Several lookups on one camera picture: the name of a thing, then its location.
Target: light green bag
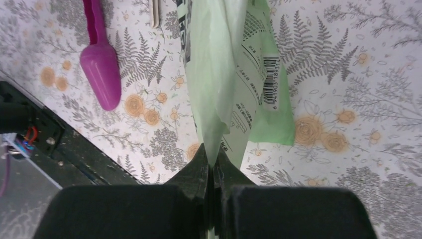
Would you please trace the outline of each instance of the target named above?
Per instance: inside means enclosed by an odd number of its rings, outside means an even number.
[[[248,140],[292,145],[287,76],[266,1],[177,4],[192,112],[210,164],[222,147],[240,168]]]

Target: floral wallpaper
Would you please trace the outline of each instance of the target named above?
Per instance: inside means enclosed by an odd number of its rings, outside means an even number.
[[[174,0],[103,0],[121,104],[99,106],[79,64],[80,0],[0,5],[0,74],[13,79],[142,183],[164,183],[198,139]],[[422,235],[422,1],[268,0],[289,78],[293,146],[249,143],[242,171],[261,185],[344,187],[379,238]]]

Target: screw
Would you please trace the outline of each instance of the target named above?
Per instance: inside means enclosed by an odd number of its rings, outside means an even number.
[[[49,137],[47,139],[47,144],[54,145],[55,143],[56,143],[56,141],[52,137]]]

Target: popsicle stick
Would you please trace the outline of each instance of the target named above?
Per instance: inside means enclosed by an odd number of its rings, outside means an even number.
[[[158,0],[149,0],[150,22],[152,28],[160,25],[160,13],[158,10]]]

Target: magenta plastic scoop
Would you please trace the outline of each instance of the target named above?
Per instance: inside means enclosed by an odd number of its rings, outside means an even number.
[[[101,107],[112,111],[121,97],[117,55],[107,40],[100,0],[84,0],[84,7],[90,44],[81,53],[81,66]]]

